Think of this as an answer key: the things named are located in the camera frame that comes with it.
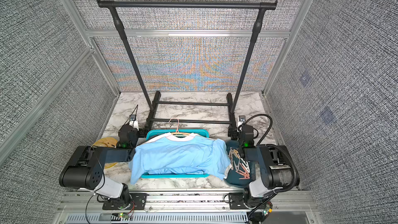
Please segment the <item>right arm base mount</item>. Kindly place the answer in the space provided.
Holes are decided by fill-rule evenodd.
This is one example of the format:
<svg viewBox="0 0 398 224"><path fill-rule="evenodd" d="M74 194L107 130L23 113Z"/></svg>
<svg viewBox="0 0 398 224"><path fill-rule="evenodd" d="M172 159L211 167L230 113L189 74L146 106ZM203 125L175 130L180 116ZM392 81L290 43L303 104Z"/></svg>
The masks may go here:
<svg viewBox="0 0 398 224"><path fill-rule="evenodd" d="M231 210L252 209L245 203L243 193L230 192L224 196L223 201L229 205Z"/></svg>

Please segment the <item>dark teal clothespin tray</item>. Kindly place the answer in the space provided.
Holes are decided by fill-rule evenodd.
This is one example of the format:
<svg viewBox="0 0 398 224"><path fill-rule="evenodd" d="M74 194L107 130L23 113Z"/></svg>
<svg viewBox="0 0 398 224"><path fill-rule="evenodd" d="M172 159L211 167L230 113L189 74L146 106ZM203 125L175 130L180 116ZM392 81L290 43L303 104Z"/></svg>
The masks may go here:
<svg viewBox="0 0 398 224"><path fill-rule="evenodd" d="M254 162L247 162L238 153L239 142L226 141L227 154L230 158L231 169L228 172L225 183L231 187L246 188L256 179L256 167Z"/></svg>

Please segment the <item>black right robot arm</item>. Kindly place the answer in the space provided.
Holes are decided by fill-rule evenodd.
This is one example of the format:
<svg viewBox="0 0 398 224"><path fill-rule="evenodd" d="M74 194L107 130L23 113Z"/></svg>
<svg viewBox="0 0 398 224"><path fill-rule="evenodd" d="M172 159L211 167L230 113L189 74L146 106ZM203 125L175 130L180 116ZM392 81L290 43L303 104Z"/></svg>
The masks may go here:
<svg viewBox="0 0 398 224"><path fill-rule="evenodd" d="M299 172L286 146L255 144L255 129L239 127L238 140L227 142L232 168L226 183L246 189L249 198L268 198L300 184Z"/></svg>

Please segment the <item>pink clothes hanger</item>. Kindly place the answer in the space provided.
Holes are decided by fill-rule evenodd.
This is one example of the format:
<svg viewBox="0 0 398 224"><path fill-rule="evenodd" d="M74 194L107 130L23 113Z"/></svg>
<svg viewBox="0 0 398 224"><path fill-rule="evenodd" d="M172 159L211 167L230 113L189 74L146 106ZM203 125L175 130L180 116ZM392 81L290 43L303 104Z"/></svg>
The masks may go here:
<svg viewBox="0 0 398 224"><path fill-rule="evenodd" d="M190 133L181 132L181 131L179 130L179 126L180 126L180 121L179 121L179 119L177 119L177 118L171 118L171 119L169 120L169 123L171 123L172 120L176 120L176 121L177 121L177 125L176 125L175 131L171 131L171 132L170 132L171 135L176 136L176 137L178 137L178 138L184 138L184 137L187 137L187 136L190 135Z"/></svg>

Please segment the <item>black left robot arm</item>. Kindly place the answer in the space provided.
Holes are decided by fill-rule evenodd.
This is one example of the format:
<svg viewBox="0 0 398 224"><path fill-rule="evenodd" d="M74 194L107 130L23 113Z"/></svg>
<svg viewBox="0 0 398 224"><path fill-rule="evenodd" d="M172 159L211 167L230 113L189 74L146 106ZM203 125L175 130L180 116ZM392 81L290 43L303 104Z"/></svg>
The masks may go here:
<svg viewBox="0 0 398 224"><path fill-rule="evenodd" d="M108 163L127 163L135 155L138 140L147 134L128 124L121 127L116 147L79 146L76 148L59 177L65 188L84 188L94 194L129 203L130 194L126 184L105 176Z"/></svg>

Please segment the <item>teal plastic basket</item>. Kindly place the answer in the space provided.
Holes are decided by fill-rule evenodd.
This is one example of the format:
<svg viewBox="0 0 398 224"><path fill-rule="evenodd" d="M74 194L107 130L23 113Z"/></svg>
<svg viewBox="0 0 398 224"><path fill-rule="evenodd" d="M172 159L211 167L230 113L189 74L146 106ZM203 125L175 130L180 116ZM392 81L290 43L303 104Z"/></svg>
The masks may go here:
<svg viewBox="0 0 398 224"><path fill-rule="evenodd" d="M165 134L165 133L169 133L169 132L174 132L175 130L171 129L171 130L163 130L163 129L159 129L159 130L151 130L147 133L146 136L146 141L151 140L152 138ZM206 130L203 129L184 129L184 131L187 131L188 133L195 133L198 134L200 136L209 138L209 133ZM145 173L141 176L141 178L204 178L204 177L208 177L208 174L173 174L173 173L169 173L169 174L148 174Z"/></svg>

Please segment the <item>light blue t-shirt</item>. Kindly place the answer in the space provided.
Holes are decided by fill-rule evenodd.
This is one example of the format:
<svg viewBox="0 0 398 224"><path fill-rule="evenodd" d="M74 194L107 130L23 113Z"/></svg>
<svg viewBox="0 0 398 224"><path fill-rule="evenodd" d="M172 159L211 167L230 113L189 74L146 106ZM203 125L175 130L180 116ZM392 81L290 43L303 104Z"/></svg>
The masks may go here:
<svg viewBox="0 0 398 224"><path fill-rule="evenodd" d="M223 180L232 168L225 141L196 133L178 138L171 133L157 136L135 148L129 162L130 183L148 174L209 174Z"/></svg>

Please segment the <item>pile of pastel clothespins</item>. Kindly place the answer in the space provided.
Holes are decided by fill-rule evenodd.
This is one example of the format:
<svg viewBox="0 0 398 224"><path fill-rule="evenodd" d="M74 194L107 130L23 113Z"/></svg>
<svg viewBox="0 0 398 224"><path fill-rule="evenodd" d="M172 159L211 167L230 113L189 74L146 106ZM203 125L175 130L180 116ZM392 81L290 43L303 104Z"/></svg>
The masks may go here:
<svg viewBox="0 0 398 224"><path fill-rule="evenodd" d="M229 158L233 171L240 175L239 179L250 179L250 166L243 158L240 157L238 150L230 148Z"/></svg>

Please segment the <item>black clothes rack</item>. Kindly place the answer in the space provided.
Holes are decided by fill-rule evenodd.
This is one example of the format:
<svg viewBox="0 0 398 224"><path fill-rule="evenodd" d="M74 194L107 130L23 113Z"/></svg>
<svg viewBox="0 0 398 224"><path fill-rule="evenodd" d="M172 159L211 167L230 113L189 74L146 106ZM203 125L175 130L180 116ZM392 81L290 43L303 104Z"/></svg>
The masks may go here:
<svg viewBox="0 0 398 224"><path fill-rule="evenodd" d="M238 102L238 98L243 87L244 79L248 70L249 62L254 51L255 44L258 40L259 34L262 30L263 19L266 11L275 10L277 8L278 1L274 2L261 2L261 3L204 3L204 2L129 2L129 1L113 1L113 0L96 0L98 7L107 8L110 11L116 30L123 42L124 48L133 66L134 72L141 86L142 92L149 106L149 114L146 119L144 128L148 132L152 129L152 125L155 122L166 122L166 119L156 118L156 112L159 105L189 105L189 106L223 106L228 108L228 120L193 120L183 119L182 123L200 123L200 124L218 124L237 127L235 119L235 109ZM239 78L237 90L234 96L231 93L227 94L226 103L204 103L204 102L171 102L162 101L161 92L156 91L153 100L150 99L148 92L145 87L145 83L139 71L138 65L132 53L130 44L128 42L127 34L123 25L123 22L118 14L118 8L205 8L205 9L257 9L258 14L252 28L252 34L250 37L249 48L245 57L243 69Z"/></svg>

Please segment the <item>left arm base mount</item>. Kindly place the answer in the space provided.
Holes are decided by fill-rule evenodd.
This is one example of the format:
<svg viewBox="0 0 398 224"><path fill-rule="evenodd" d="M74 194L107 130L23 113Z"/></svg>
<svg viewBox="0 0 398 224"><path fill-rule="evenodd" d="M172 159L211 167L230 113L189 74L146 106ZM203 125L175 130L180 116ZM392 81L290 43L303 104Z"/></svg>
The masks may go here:
<svg viewBox="0 0 398 224"><path fill-rule="evenodd" d="M129 197L121 196L120 198L109 198L104 200L102 210L110 211L127 211L132 210L144 210L146 201L146 193L130 193Z"/></svg>

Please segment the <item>yellow bamboo steamer basket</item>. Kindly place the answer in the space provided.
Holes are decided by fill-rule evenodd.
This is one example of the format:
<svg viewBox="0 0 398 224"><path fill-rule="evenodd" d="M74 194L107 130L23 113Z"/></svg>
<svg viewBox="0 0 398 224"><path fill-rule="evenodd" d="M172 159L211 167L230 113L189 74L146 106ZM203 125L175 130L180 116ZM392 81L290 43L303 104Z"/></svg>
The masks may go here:
<svg viewBox="0 0 398 224"><path fill-rule="evenodd" d="M108 147L108 148L116 148L118 141L114 138L108 137L108 138L102 138L96 141L92 147ZM105 169L109 169L111 167L114 167L117 163L106 163L105 164Z"/></svg>

